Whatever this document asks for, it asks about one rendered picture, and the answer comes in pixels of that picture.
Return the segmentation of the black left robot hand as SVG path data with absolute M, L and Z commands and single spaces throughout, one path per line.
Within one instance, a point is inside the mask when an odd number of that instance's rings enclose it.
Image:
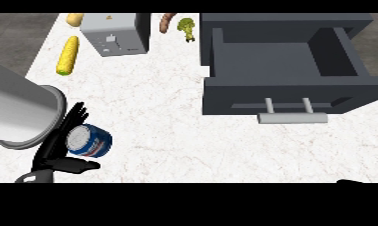
M 31 171 L 52 169 L 73 174 L 101 168 L 101 164 L 68 157 L 67 136 L 70 131 L 85 123 L 89 113 L 83 102 L 71 108 L 60 127 L 51 132 L 37 150 Z

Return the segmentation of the blue can with white lid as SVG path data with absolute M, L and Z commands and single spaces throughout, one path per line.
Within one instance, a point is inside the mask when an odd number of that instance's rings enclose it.
M 68 151 L 86 157 L 102 157 L 113 146 L 113 136 L 108 131 L 91 124 L 77 126 L 67 136 Z

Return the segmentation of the dark grey drawer front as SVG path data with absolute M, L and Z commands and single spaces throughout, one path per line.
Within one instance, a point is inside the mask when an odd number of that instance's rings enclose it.
M 309 98 L 315 112 L 345 114 L 378 101 L 378 77 L 210 77 L 204 81 L 203 114 L 266 113 L 268 98 L 278 113 L 305 112 L 303 99 Z

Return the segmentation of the dark grey drawer box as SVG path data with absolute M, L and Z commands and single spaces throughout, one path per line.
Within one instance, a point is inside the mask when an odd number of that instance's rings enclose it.
M 312 34 L 291 32 L 256 34 L 229 40 L 222 28 L 212 37 L 215 77 L 368 77 L 343 28 L 321 28 Z

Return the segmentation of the large pale grey cylinder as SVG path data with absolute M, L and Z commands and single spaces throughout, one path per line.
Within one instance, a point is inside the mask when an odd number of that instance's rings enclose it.
M 62 123 L 64 92 L 37 85 L 0 65 L 0 146 L 23 150 L 37 146 Z

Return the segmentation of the yellow corn cob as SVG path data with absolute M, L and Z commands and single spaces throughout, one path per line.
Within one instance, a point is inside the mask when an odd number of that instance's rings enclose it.
M 57 73 L 67 76 L 73 73 L 74 64 L 79 54 L 80 40 L 77 36 L 71 36 L 67 40 L 62 53 L 57 65 Z

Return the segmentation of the silver toaster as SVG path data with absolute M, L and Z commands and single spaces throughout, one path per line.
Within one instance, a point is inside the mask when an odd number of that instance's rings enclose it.
M 80 31 L 102 57 L 150 51 L 150 13 L 86 13 Z

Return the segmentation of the tan potato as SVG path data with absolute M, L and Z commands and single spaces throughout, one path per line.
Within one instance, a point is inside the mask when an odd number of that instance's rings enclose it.
M 67 16 L 67 23 L 73 27 L 79 27 L 82 25 L 85 14 L 83 13 L 70 13 Z

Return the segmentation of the brown sausage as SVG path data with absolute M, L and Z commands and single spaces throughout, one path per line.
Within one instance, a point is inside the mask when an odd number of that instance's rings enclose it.
M 163 34 L 167 33 L 169 30 L 169 26 L 170 26 L 170 22 L 173 17 L 178 15 L 178 13 L 166 13 L 161 17 L 161 21 L 160 21 L 160 32 Z

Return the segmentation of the green broccoli floret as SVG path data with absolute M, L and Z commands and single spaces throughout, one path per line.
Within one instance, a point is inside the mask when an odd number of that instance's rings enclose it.
M 191 42 L 195 40 L 194 33 L 192 33 L 194 27 L 195 27 L 195 22 L 192 18 L 184 18 L 178 23 L 178 30 L 185 32 L 187 42 Z

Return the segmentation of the dark grey cabinet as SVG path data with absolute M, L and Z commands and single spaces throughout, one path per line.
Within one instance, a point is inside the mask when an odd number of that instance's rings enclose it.
M 370 13 L 201 13 L 201 65 L 210 65 L 216 28 L 228 43 L 308 43 L 321 28 L 342 28 L 353 38 L 373 21 Z

